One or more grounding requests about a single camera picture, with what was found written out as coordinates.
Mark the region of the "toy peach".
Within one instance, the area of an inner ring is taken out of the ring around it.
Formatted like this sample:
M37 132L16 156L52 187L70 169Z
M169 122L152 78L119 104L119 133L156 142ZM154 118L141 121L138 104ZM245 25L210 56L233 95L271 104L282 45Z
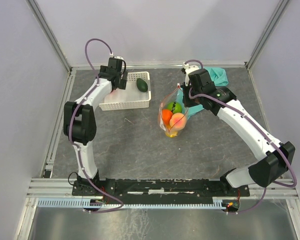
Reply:
M187 117L183 113L175 113L171 117L169 125L174 131L180 131L186 126L186 123Z

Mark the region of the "toy orange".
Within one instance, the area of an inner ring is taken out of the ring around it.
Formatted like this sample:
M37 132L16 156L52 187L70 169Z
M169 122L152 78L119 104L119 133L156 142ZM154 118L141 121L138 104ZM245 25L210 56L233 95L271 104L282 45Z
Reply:
M173 116L173 112L169 109L163 109L161 111L161 116L162 116L162 121L165 125L169 125L170 124L170 120Z

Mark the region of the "dark green toy avocado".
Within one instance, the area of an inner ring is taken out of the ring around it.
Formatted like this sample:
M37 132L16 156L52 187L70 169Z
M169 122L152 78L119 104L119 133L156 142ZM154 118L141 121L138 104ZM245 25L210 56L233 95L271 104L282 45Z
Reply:
M142 93L146 93L148 91L148 84L142 78L136 79L136 87Z

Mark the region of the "yellow toy lemon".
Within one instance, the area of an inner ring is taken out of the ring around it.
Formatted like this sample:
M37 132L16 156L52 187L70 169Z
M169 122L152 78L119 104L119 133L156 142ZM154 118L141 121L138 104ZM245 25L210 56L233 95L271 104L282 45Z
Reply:
M178 131L166 131L165 135L169 138L175 138L178 135Z

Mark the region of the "clear zip top bag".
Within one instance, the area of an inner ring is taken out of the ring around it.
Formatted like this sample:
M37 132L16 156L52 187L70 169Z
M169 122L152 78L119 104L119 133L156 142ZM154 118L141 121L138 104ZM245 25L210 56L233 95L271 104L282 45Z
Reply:
M183 103L183 97L183 90L178 83L159 104L158 125L169 138L177 137L188 122L190 110Z

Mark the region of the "green toy watermelon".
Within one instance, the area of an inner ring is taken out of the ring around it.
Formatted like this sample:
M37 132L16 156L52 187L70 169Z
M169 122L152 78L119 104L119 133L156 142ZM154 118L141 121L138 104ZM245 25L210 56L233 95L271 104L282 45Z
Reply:
M182 105L177 102L177 101L173 101L173 102L170 102L166 108L168 110L170 110L173 114L176 114L176 113L182 113L183 112L183 107Z

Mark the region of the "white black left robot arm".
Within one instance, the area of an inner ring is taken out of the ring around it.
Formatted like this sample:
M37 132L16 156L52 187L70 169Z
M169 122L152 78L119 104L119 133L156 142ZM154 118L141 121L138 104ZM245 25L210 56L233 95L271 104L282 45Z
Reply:
M78 172L72 184L74 196L96 195L101 189L98 168L93 153L93 140L97 133L95 110L116 89L124 90L128 72L120 56L108 59L102 65L90 88L77 100L64 104L63 132L76 154Z

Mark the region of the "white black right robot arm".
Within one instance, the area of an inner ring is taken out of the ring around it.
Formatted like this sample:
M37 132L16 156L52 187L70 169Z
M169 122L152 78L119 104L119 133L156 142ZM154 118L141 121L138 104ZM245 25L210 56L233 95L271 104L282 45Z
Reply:
M185 81L181 85L183 104L186 107L202 105L205 110L228 124L250 148L256 162L242 168L234 168L224 174L225 180L219 183L221 193L232 195L244 185L257 184L266 188L277 179L290 172L292 183L285 187L297 185L296 175L291 163L295 146L291 142L283 143L267 132L244 109L237 96L227 87L216 87L209 72L196 65L182 69Z

